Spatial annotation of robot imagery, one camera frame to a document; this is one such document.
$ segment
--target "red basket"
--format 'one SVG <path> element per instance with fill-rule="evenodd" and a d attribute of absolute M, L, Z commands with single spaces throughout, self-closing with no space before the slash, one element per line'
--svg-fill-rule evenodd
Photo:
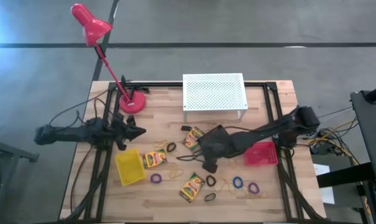
<path fill-rule="evenodd" d="M 244 153 L 247 166 L 277 164 L 275 144 L 273 142 L 257 142 Z"/>

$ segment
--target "purple hair tie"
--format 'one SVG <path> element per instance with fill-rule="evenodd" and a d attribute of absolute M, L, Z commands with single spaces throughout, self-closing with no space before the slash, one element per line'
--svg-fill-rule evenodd
<path fill-rule="evenodd" d="M 252 186 L 255 186 L 255 188 L 256 188 L 256 191 L 253 191 L 253 190 L 251 190 L 251 187 Z M 259 192 L 260 192 L 260 188 L 258 187 L 258 185 L 256 184 L 256 183 L 254 183 L 254 182 L 251 182 L 250 184 L 249 184 L 249 192 L 250 193 L 252 193 L 252 194 L 258 194 Z"/>
<path fill-rule="evenodd" d="M 162 181 L 162 176 L 160 174 L 152 174 L 150 176 L 150 181 L 154 184 L 159 184 Z"/>

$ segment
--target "red desk lamp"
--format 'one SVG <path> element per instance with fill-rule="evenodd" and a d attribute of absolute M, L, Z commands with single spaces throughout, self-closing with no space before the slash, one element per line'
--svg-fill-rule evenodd
<path fill-rule="evenodd" d="M 87 46 L 94 46 L 95 50 L 98 53 L 98 56 L 101 58 L 106 68 L 108 68 L 111 73 L 114 81 L 116 81 L 117 86 L 119 87 L 122 97 L 120 97 L 120 108 L 129 114 L 134 114 L 142 111 L 145 107 L 145 95 L 140 91 L 134 91 L 130 95 L 120 84 L 119 80 L 114 75 L 111 67 L 106 60 L 106 56 L 103 54 L 101 47 L 96 43 L 96 41 L 103 37 L 112 29 L 112 25 L 109 23 L 96 19 L 92 13 L 83 5 L 83 4 L 74 4 L 71 7 L 71 13 L 77 19 L 77 21 L 83 26 L 83 35 L 86 41 Z"/>

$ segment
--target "lamp arm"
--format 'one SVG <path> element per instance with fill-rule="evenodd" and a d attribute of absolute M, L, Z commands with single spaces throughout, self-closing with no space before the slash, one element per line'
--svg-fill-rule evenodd
<path fill-rule="evenodd" d="M 112 75 L 114 81 L 116 81 L 116 85 L 117 85 L 117 87 L 119 87 L 120 91 L 122 92 L 122 97 L 123 97 L 124 101 L 126 101 L 127 103 L 130 103 L 131 99 L 129 98 L 127 91 L 123 88 L 123 86 L 120 84 L 119 80 L 117 79 L 117 77 L 113 73 L 111 67 L 109 66 L 108 61 L 106 60 L 105 55 L 102 52 L 102 49 L 99 47 L 99 45 L 97 43 L 95 43 L 94 46 L 95 46 L 96 52 L 98 53 L 98 56 L 100 57 L 100 59 L 105 64 L 106 68 L 108 68 L 108 70 L 109 70 L 110 74 Z"/>

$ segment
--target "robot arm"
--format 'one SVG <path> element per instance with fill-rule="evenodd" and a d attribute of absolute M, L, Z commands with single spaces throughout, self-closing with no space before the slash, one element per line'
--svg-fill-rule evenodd
<path fill-rule="evenodd" d="M 203 168 L 215 173 L 218 158 L 241 155 L 257 141 L 274 135 L 278 135 L 280 146 L 293 147 L 298 135 L 310 133 L 318 126 L 319 120 L 312 108 L 306 106 L 297 106 L 280 119 L 251 131 L 229 135 L 222 126 L 218 126 L 198 139 L 204 156 Z"/>
<path fill-rule="evenodd" d="M 133 116 L 127 118 L 117 113 L 113 116 L 111 125 L 102 118 L 93 118 L 77 128 L 58 128 L 50 125 L 39 127 L 36 130 L 34 141 L 36 144 L 52 144 L 56 141 L 88 142 L 94 146 L 106 144 L 106 141 L 115 141 L 120 150 L 125 150 L 126 139 L 133 140 L 144 134 L 146 130 L 136 126 Z"/>

